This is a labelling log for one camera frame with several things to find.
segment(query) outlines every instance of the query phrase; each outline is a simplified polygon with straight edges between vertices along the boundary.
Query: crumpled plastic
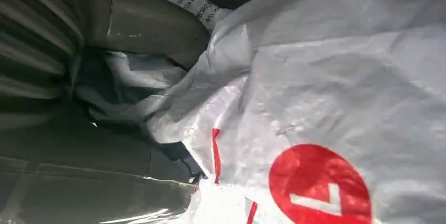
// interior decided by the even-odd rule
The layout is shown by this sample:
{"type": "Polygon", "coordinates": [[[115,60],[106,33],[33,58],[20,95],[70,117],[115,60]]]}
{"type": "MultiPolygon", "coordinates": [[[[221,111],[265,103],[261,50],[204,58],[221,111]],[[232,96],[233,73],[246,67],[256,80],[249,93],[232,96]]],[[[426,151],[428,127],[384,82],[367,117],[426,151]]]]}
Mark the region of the crumpled plastic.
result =
{"type": "Polygon", "coordinates": [[[255,202],[233,223],[443,223],[445,22],[446,0],[253,0],[147,128],[255,202]]]}

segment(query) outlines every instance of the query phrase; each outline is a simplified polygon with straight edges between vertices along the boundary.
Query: red circle logo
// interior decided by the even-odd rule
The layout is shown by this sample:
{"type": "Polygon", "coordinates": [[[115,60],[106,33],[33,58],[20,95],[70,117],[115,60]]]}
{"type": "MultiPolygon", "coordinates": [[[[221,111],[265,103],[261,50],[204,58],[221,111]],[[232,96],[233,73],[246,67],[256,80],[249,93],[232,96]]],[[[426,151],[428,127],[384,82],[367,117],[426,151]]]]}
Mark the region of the red circle logo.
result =
{"type": "Polygon", "coordinates": [[[371,224],[371,201],[359,173],[335,152],[302,144],[272,164],[269,189],[280,210],[298,224],[371,224]]]}

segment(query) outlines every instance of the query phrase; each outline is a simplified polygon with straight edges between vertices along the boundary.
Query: gray metal pipe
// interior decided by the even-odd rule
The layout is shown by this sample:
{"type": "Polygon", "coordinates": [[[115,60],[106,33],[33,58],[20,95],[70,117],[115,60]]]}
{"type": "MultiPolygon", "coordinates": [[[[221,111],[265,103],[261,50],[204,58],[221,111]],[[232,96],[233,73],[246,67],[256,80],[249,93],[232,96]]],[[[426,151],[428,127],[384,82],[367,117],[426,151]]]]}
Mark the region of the gray metal pipe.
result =
{"type": "Polygon", "coordinates": [[[163,53],[185,69],[206,49],[209,32],[166,0],[74,0],[86,46],[163,53]]]}

